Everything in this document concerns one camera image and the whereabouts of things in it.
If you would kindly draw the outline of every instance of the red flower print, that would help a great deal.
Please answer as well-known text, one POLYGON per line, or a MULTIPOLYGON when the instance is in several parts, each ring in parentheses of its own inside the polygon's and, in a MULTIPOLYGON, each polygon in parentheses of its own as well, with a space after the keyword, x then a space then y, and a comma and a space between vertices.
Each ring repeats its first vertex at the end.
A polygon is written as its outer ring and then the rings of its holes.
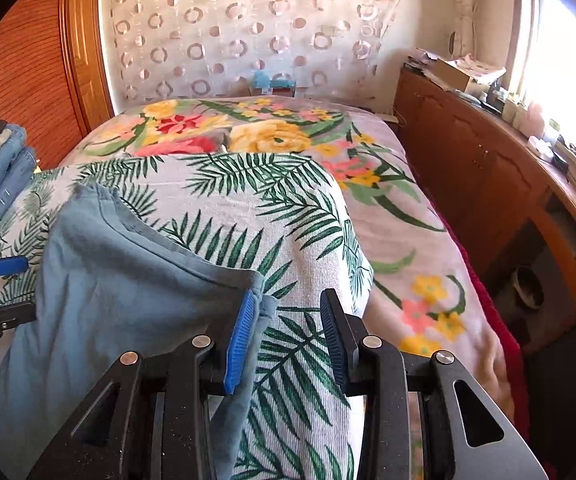
POLYGON ((341 162, 328 162, 324 160, 321 165, 335 180, 345 180, 347 176, 359 176, 367 171, 360 160, 343 160, 341 162))
POLYGON ((162 119, 157 129, 162 134, 180 134, 185 130, 195 129, 197 127, 197 119, 201 115, 173 115, 167 119, 162 119))
POLYGON ((416 334, 422 333, 433 325, 434 321, 426 315, 429 306, 425 301, 404 300, 401 302, 401 307, 404 311, 403 316, 401 316, 402 321, 411 327, 416 334))
POLYGON ((209 137, 172 140, 143 146, 134 152, 135 156, 170 155, 171 153, 214 153, 217 144, 209 137))

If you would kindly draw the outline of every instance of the small container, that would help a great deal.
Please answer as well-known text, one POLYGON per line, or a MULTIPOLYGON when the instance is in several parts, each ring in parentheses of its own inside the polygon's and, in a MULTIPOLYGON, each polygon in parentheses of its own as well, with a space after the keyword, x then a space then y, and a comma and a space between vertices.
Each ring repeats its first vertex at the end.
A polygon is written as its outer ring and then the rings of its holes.
POLYGON ((515 128, 516 130, 520 130, 520 126, 522 124, 522 122, 524 121, 524 115, 526 115, 526 108, 524 107, 523 104, 518 104, 517 105, 517 110, 514 114, 514 119, 513 119, 513 128, 515 128))
POLYGON ((505 120, 508 124, 512 124, 514 116, 516 114, 517 114, 517 103, 511 101, 510 99, 507 99, 506 104, 504 105, 504 110, 501 112, 501 118, 505 120))

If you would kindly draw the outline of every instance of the metal rivet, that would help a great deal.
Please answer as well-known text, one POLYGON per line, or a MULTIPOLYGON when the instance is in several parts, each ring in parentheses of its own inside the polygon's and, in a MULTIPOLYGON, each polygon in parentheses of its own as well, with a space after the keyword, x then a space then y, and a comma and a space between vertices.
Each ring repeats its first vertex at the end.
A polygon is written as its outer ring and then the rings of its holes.
POLYGON ((137 352, 126 352, 119 358, 123 365, 133 365, 137 359, 139 359, 137 352))
POLYGON ((364 337, 364 346, 368 348, 379 348, 382 345, 382 340, 375 335, 367 335, 364 337))
POLYGON ((210 338, 207 335, 197 335, 193 337, 193 346, 197 348, 206 348, 210 344, 210 338))
POLYGON ((450 365, 454 362, 454 355, 447 350, 440 350, 434 355, 434 358, 443 365, 450 365))

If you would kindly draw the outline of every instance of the yellow flower print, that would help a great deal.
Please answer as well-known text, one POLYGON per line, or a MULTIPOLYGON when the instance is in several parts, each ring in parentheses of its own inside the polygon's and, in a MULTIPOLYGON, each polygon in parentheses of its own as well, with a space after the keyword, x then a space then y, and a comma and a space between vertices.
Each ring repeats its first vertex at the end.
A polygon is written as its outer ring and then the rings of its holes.
POLYGON ((439 341, 428 339, 423 334, 416 334, 413 336, 405 337, 398 345, 399 350, 409 354, 423 355, 430 357, 432 354, 441 350, 442 347, 439 341))
POLYGON ((232 121, 226 114, 215 115, 214 117, 202 117, 197 121, 196 128, 188 130, 188 134, 197 136, 218 128, 228 128, 229 126, 232 126, 232 121))
POLYGON ((459 314, 445 312, 439 314, 435 328, 444 335, 448 341, 454 341, 459 334, 466 332, 459 314))
POLYGON ((323 156, 337 156, 341 152, 334 144, 318 144, 313 147, 313 150, 317 150, 323 156))
POLYGON ((360 186, 371 187, 372 184, 376 184, 380 181, 378 175, 375 175, 372 170, 366 171, 364 174, 354 176, 350 179, 353 184, 359 184, 360 186))
POLYGON ((235 126, 230 133, 228 151, 290 153, 302 152, 310 145, 310 139, 296 124, 281 119, 268 119, 235 126))
POLYGON ((440 276, 417 276, 412 291, 424 298, 428 304, 445 300, 448 297, 440 276))
POLYGON ((143 107, 143 113, 146 117, 165 119, 166 117, 174 115, 175 108, 177 108, 177 101, 170 99, 168 101, 159 101, 143 107))
POLYGON ((366 144, 374 144, 374 137, 368 134, 357 135, 357 140, 359 140, 359 142, 365 142, 366 144))

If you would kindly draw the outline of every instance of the pink flower print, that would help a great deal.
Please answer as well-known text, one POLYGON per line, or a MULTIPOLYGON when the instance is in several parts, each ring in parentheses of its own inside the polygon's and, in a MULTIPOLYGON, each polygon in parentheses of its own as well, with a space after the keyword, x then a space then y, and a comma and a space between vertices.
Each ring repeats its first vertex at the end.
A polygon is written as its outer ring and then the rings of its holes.
POLYGON ((403 300, 401 307, 404 311, 401 319, 405 324, 411 327, 416 334, 422 333, 425 329, 432 326, 434 321, 426 315, 429 306, 425 301, 403 300))

